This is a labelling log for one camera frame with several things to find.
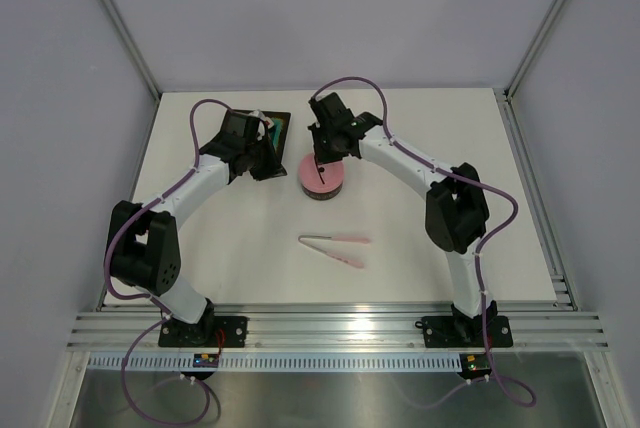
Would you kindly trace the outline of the pink lunch box lid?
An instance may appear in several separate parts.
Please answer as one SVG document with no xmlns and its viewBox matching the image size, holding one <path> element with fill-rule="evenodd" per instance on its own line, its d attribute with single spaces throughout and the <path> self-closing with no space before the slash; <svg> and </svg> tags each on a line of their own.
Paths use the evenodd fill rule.
<svg viewBox="0 0 640 428">
<path fill-rule="evenodd" d="M 331 190 L 344 183 L 345 168 L 342 161 L 321 164 L 313 153 L 307 154 L 298 166 L 298 179 L 312 189 Z"/>
</svg>

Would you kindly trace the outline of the round steel lunch box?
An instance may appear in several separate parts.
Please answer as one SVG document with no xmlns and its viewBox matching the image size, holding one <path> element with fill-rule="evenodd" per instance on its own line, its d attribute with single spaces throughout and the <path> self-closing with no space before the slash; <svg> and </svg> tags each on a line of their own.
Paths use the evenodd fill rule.
<svg viewBox="0 0 640 428">
<path fill-rule="evenodd" d="M 331 190 L 327 189 L 312 189 L 306 185 L 302 185 L 304 194 L 310 199 L 316 201 L 327 201 L 335 198 L 342 190 L 343 185 L 340 184 Z"/>
</svg>

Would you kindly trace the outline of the steel tongs with pink tips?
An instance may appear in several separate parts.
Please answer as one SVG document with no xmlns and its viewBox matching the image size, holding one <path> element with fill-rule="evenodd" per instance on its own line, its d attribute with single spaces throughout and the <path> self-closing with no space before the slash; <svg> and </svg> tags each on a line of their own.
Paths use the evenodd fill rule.
<svg viewBox="0 0 640 428">
<path fill-rule="evenodd" d="M 353 257 L 349 257 L 346 253 L 342 253 L 340 250 L 336 251 L 329 247 L 330 243 L 343 243 L 343 244 L 359 244 L 368 245 L 371 240 L 367 237 L 350 236 L 350 235 L 311 235 L 302 234 L 297 237 L 297 241 L 302 246 L 315 251 L 323 256 L 331 258 L 334 261 L 338 261 L 347 266 L 363 269 L 364 263 Z"/>
</svg>

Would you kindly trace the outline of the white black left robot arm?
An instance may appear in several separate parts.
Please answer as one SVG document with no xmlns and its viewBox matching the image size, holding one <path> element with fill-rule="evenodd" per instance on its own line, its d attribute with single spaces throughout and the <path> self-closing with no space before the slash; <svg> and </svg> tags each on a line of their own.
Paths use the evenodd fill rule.
<svg viewBox="0 0 640 428">
<path fill-rule="evenodd" d="M 181 274 L 179 230 L 214 194 L 245 173 L 256 181 L 284 176 L 282 150 L 290 116 L 228 111 L 220 131 L 200 144 L 192 132 L 193 165 L 171 187 L 142 203 L 126 200 L 112 210 L 104 259 L 105 283 L 115 298 L 147 298 L 182 322 L 195 346 L 215 336 L 205 315 L 210 302 Z"/>
</svg>

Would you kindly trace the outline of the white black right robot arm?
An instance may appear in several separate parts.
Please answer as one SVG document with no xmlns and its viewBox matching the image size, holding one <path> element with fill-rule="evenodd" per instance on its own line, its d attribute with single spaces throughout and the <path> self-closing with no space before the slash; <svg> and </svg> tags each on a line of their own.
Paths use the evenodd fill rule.
<svg viewBox="0 0 640 428">
<path fill-rule="evenodd" d="M 321 164 L 345 157 L 368 161 L 409 186 L 425 203 L 425 231 L 446 255 L 452 287 L 452 314 L 432 320 L 434 333 L 461 346 L 476 344 L 490 329 L 495 304 L 478 271 L 479 243 L 486 233 L 489 209 L 476 169 L 463 163 L 442 164 L 400 143 L 384 119 L 358 116 L 336 93 L 312 97 L 316 121 L 309 126 L 315 160 Z"/>
</svg>

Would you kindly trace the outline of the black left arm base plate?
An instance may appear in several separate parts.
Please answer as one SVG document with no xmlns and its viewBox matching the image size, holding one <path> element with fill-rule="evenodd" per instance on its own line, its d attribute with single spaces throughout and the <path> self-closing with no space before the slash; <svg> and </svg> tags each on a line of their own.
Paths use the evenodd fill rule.
<svg viewBox="0 0 640 428">
<path fill-rule="evenodd" d="M 196 324 L 169 320 L 160 329 L 162 348 L 243 348 L 248 319 L 243 316 L 209 316 Z"/>
</svg>

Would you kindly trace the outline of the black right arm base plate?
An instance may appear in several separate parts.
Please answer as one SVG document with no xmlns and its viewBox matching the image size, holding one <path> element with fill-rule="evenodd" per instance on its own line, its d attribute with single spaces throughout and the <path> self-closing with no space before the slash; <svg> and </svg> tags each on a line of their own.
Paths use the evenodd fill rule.
<svg viewBox="0 0 640 428">
<path fill-rule="evenodd" d="M 415 326 L 422 330 L 426 348 L 483 348 L 483 329 L 490 348 L 514 346 L 509 318 L 503 315 L 489 317 L 486 322 L 480 316 L 425 316 Z"/>
</svg>

